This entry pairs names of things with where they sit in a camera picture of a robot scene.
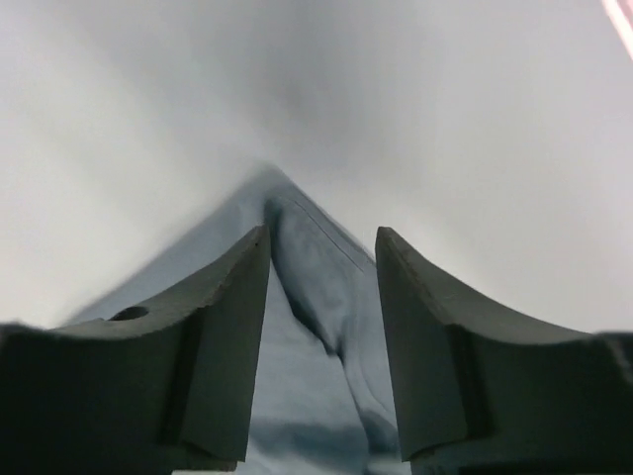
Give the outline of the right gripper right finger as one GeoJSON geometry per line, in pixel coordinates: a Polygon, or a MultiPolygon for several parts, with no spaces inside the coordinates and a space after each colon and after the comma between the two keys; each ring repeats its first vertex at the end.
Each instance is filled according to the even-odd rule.
{"type": "Polygon", "coordinates": [[[632,336],[514,311],[394,230],[375,253],[402,456],[416,474],[628,474],[632,336]]]}

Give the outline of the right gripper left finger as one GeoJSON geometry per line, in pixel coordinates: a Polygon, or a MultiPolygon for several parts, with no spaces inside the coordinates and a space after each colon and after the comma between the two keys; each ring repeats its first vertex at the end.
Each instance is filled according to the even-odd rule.
{"type": "Polygon", "coordinates": [[[109,320],[1,329],[5,474],[232,471],[246,456],[265,227],[109,320]]]}

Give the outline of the grey-blue t-shirt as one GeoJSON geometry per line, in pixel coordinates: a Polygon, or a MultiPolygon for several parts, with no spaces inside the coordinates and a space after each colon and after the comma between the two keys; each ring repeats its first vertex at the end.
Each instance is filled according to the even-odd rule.
{"type": "Polygon", "coordinates": [[[74,321],[111,318],[215,260],[258,225],[270,229],[272,264],[248,452],[238,472],[407,474],[375,262],[279,169],[260,169],[74,321]]]}

